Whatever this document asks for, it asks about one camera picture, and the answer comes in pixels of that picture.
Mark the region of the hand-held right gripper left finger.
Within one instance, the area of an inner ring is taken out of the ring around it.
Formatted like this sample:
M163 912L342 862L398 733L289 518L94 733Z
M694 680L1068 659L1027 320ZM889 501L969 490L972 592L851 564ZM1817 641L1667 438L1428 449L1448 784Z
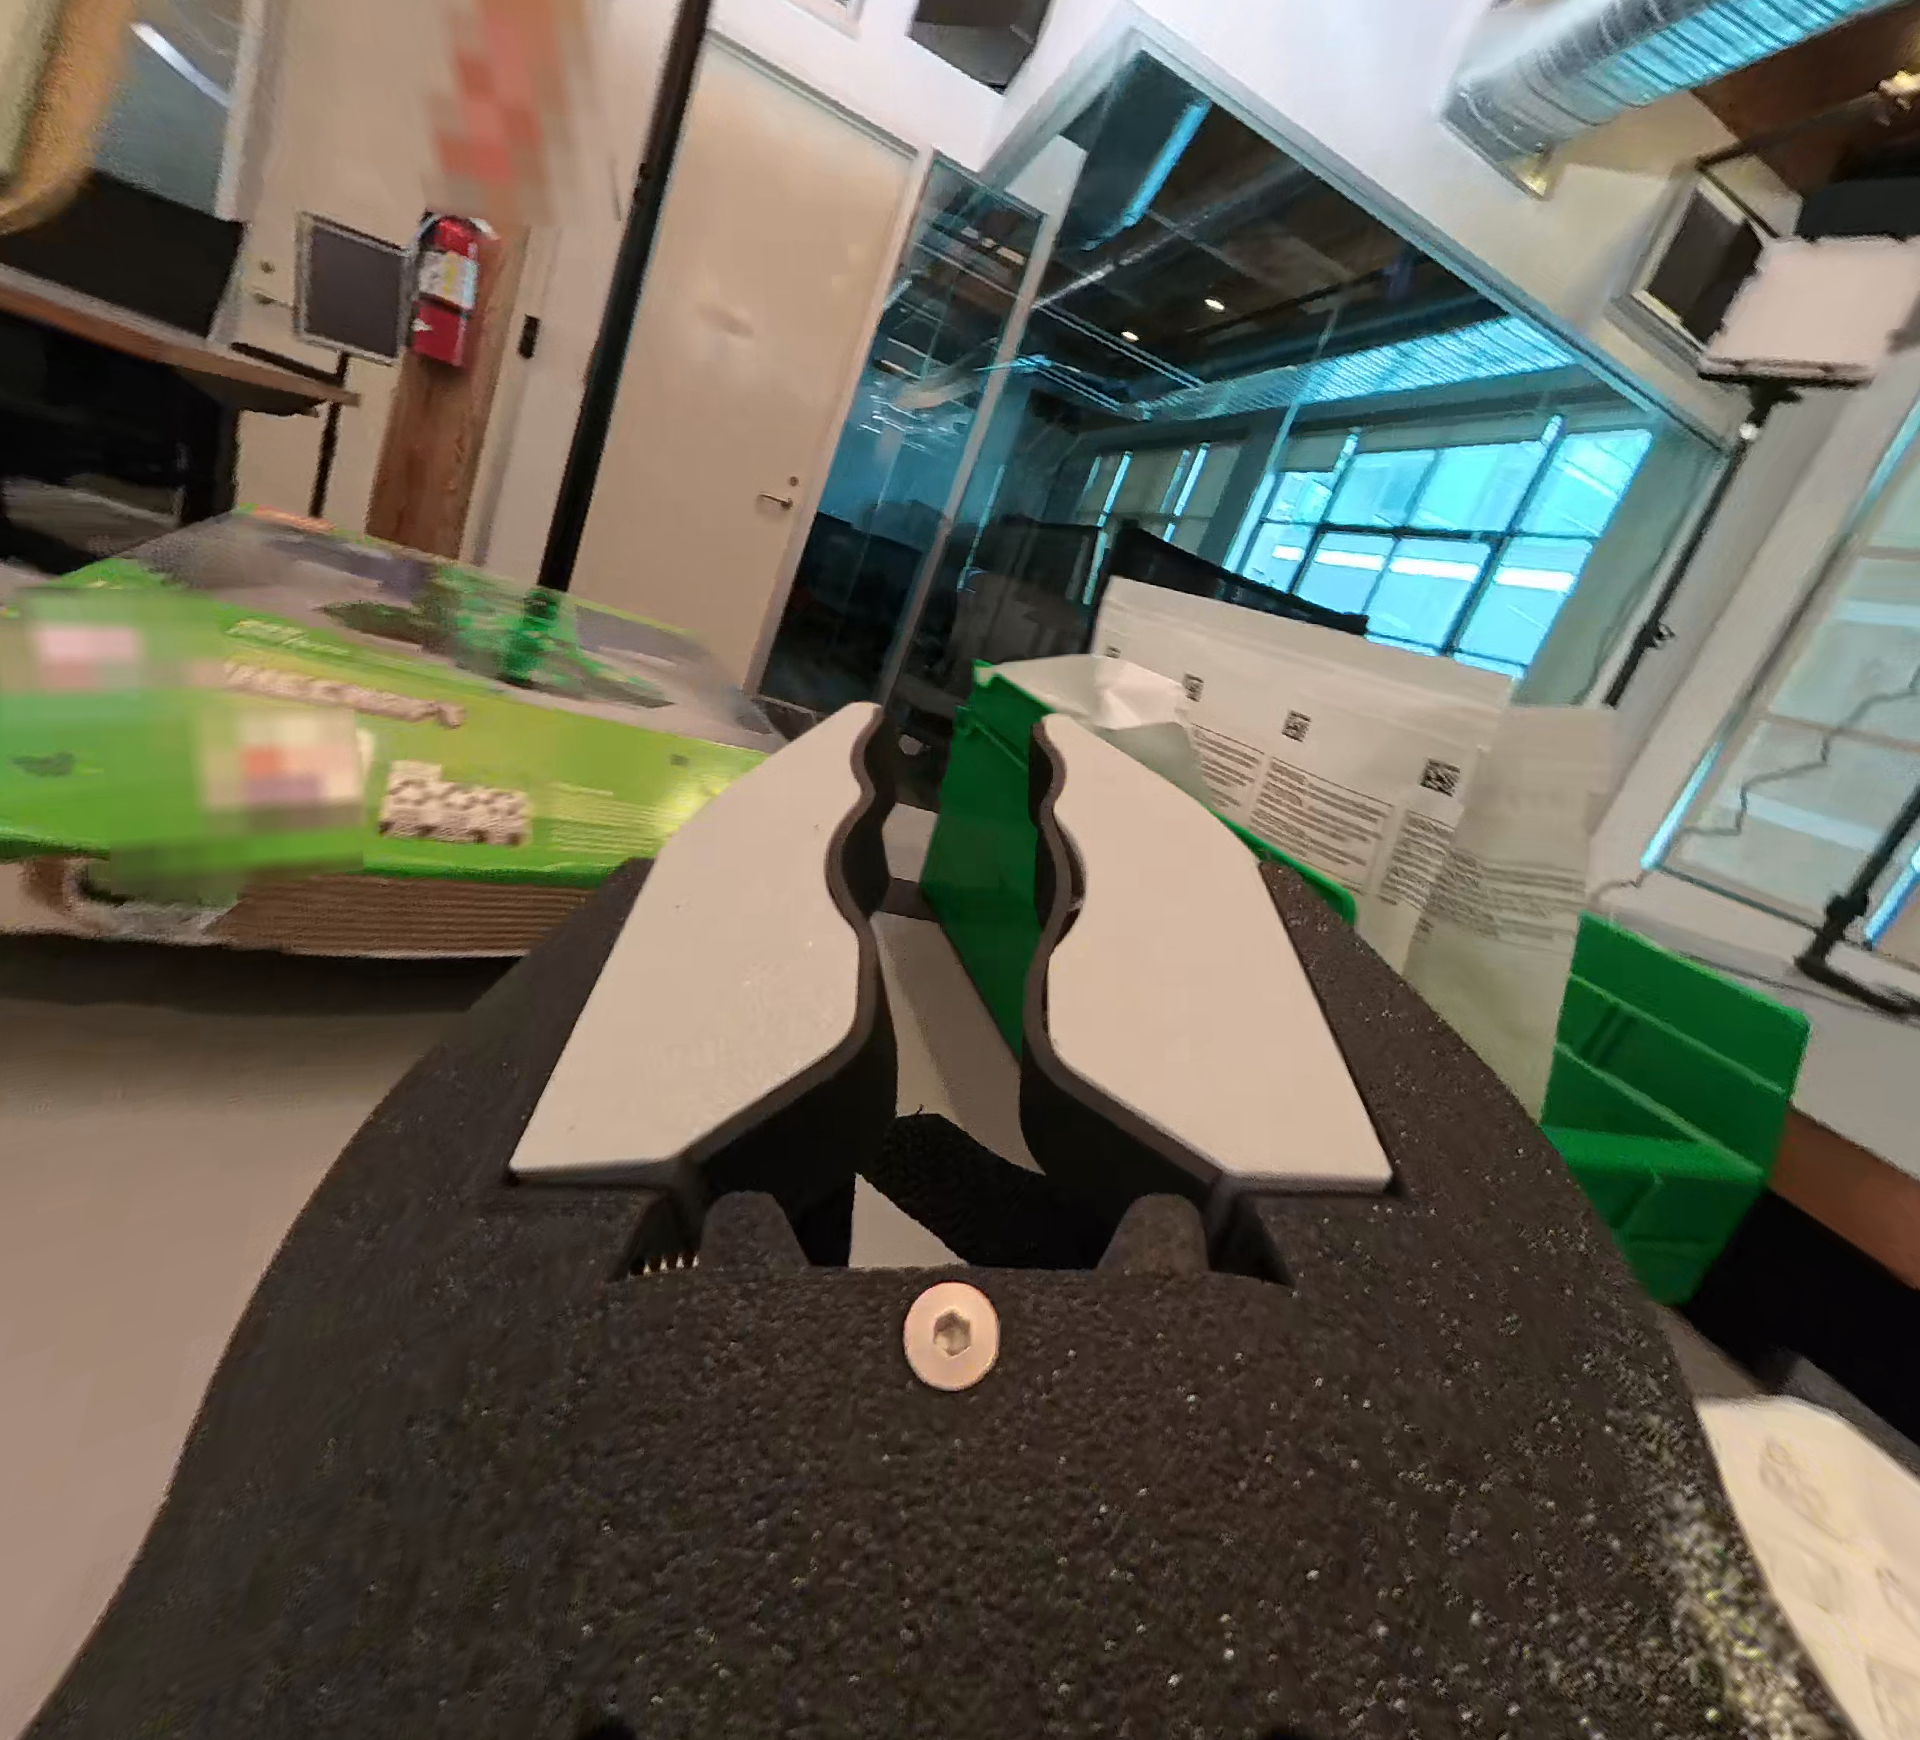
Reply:
M763 1196L812 1264L851 1262L899 1082L879 739L878 707L851 703L660 849L509 1152L530 1207L645 1198L650 1264L668 1235L699 1248L722 1200Z

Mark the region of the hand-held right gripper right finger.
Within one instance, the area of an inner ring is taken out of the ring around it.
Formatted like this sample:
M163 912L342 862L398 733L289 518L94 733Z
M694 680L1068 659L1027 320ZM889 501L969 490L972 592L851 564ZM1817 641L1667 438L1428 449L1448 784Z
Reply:
M1211 812L1068 715L1027 753L1038 941L1020 1133L1101 1235L1175 1200L1203 1258L1268 1200L1386 1200L1395 1174L1276 898Z

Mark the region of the grey desk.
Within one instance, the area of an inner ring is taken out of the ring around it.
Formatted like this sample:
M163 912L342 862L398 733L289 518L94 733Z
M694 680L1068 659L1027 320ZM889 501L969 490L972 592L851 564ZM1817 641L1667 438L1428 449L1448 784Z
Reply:
M383 1099L3 973L20 1736L1857 1736L1567 1168L1273 896L1393 1164L1115 1232L894 1117L851 1258L763 1195L508 1182L654 861Z

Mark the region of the white printed pouch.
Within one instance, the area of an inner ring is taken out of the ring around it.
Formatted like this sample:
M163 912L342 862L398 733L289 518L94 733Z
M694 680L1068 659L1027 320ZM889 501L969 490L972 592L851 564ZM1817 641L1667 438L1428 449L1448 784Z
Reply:
M1509 707L1466 795L1404 981L1539 1121L1618 718Z
M1172 680L1214 812L1345 889L1404 969L1513 680L1127 578L1091 650Z

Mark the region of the green plastic bin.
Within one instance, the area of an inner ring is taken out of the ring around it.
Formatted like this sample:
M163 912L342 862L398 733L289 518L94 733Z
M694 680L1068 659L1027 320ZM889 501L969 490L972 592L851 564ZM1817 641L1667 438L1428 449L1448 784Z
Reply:
M973 715L972 690L954 723L922 890L995 1030L1020 1059L1025 983L1042 935L1029 787L1036 730L1024 753L998 743Z
M1809 1018L1586 912L1542 1133L1643 1295L1692 1301L1774 1174Z

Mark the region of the brown cardboard sheet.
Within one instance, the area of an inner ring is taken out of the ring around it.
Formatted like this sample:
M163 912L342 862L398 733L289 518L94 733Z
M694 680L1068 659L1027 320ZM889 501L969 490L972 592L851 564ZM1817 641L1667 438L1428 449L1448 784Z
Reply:
M519 961L591 889L370 873L266 873L211 898L109 896L76 857L7 861L7 938L71 938L305 961Z

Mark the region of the green brick set box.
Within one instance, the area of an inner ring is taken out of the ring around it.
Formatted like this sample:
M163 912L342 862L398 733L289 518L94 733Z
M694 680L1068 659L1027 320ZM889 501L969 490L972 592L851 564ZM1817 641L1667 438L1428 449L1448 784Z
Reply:
M782 744L681 630L251 507L3 607L3 862L109 904L591 887Z

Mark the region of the glass partition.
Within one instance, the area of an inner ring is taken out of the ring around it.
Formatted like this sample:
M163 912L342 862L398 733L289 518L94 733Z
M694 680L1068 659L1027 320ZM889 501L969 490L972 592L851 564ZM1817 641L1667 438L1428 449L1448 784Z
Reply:
M935 163L760 674L940 730L1091 647L1126 544L1581 703L1725 445L1127 30L995 178Z

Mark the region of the white door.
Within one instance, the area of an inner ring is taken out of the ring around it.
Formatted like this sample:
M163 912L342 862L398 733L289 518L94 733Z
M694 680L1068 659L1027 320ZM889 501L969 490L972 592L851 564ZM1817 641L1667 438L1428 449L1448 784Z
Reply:
M572 592L765 661L923 154L731 42L689 95Z

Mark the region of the black light stand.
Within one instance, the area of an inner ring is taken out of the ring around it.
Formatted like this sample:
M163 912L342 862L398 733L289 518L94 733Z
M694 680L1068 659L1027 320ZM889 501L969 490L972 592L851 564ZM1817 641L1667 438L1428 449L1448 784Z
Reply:
M1791 961L1796 977L1843 1002L1915 1022L1917 994L1878 984L1849 969L1852 955L1878 957L1880 941L1915 890L1917 787L1906 795L1848 884L1834 894L1806 949Z

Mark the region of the red fire extinguisher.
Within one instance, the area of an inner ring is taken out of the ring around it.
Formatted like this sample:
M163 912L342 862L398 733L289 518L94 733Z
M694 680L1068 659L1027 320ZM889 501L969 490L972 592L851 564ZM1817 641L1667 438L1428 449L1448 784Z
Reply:
M409 357L449 372L468 366L472 318L494 239L491 225L477 217L425 212L419 219L405 301Z

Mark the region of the brown side table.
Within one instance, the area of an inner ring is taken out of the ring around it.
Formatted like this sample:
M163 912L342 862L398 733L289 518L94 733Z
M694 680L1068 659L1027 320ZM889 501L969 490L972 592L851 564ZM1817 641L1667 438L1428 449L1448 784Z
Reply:
M346 386L348 360L337 360L337 374L328 379L299 362L286 364L194 336L10 265L2 267L2 310L35 328L163 368L204 398L206 409L188 411L182 437L188 459L178 520L186 528L233 508L242 417L323 412L328 430L335 432L339 415L361 404L361 397Z

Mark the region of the printed instruction sheet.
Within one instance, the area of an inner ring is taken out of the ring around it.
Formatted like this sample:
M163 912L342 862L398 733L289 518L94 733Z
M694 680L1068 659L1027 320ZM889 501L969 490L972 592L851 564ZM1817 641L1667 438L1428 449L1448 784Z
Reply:
M1764 1582L1852 1732L1913 1739L1915 1473L1802 1398L1708 1398L1696 1416Z

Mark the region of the light panel on stand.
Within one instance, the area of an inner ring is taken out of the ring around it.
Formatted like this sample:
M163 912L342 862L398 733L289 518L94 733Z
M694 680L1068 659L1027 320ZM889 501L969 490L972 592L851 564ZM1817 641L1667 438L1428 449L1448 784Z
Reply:
M1873 384L1915 325L1915 302L1911 237L1776 237L1764 246L1716 336L1692 353L1704 382L1739 390L1739 427L1602 697L1607 709L1667 645L1678 595L1771 417L1808 393Z

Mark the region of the small wall monitor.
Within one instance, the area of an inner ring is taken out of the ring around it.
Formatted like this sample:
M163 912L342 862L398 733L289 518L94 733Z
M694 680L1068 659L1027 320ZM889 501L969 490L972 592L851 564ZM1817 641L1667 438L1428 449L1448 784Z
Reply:
M292 335L376 366L394 366L408 338L414 253L329 217L299 212Z

